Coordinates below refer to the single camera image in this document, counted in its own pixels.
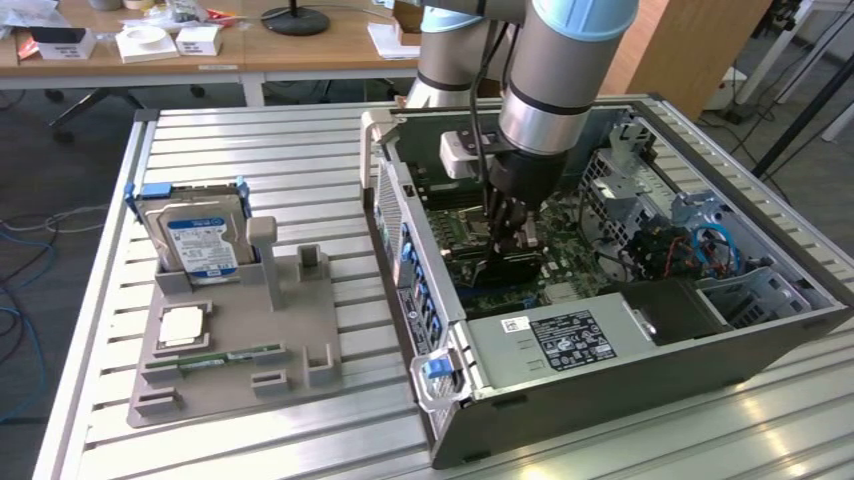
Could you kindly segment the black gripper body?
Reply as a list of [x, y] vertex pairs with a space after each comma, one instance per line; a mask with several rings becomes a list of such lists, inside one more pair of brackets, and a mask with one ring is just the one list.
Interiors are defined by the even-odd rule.
[[492, 187], [527, 207], [537, 207], [552, 195], [560, 181], [568, 153], [535, 155], [523, 150], [497, 153], [489, 166]]

